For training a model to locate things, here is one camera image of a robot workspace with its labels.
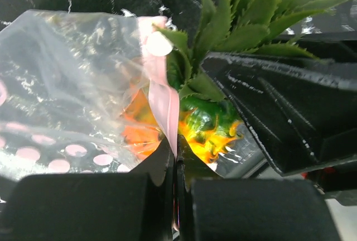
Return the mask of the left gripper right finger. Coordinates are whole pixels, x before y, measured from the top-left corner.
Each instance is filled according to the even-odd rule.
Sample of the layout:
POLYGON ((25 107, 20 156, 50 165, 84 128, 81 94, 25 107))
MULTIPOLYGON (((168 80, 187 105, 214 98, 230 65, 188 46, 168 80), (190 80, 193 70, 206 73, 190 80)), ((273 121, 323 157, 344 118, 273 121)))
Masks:
POLYGON ((180 240, 340 240, 329 208, 305 180, 222 179, 177 138, 180 240))

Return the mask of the orange toy pineapple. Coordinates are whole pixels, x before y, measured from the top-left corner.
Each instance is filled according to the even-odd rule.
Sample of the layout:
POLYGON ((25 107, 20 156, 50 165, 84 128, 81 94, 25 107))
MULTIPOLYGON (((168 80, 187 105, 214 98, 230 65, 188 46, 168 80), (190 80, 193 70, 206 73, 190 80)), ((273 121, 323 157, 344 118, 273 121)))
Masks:
POLYGON ((244 120, 223 88, 204 70, 204 61, 281 59, 325 64, 326 59, 280 36, 303 20, 329 13, 350 0, 201 0, 199 24, 193 38, 187 32, 160 26, 155 32, 173 49, 165 58, 169 86, 177 95, 179 112, 174 129, 202 162, 215 163, 236 150, 244 138, 244 120))

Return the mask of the clear pink-dotted zip bag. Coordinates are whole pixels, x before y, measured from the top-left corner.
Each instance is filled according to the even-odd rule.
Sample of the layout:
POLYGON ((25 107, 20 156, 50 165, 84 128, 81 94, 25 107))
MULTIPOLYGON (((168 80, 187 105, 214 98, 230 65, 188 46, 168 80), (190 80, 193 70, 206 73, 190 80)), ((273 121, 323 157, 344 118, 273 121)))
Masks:
MULTIPOLYGON (((30 10, 2 31, 1 175, 127 173, 164 139, 176 161, 173 46, 156 26, 166 19, 30 10)), ((215 173, 240 130, 235 151, 204 163, 215 173)))

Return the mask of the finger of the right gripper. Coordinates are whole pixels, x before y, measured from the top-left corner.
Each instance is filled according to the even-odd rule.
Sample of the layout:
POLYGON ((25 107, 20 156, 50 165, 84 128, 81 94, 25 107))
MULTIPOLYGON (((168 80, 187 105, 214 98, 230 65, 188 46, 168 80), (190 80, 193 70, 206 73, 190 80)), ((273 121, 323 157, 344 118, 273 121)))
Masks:
POLYGON ((201 67, 280 175, 356 162, 356 63, 213 52, 201 67))

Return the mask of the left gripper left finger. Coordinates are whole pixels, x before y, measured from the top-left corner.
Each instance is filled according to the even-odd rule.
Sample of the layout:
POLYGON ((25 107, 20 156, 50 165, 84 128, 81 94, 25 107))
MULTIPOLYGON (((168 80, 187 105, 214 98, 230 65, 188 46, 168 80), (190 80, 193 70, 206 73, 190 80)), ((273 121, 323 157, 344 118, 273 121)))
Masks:
POLYGON ((168 140, 127 173, 32 175, 1 213, 2 240, 171 240, 168 140))

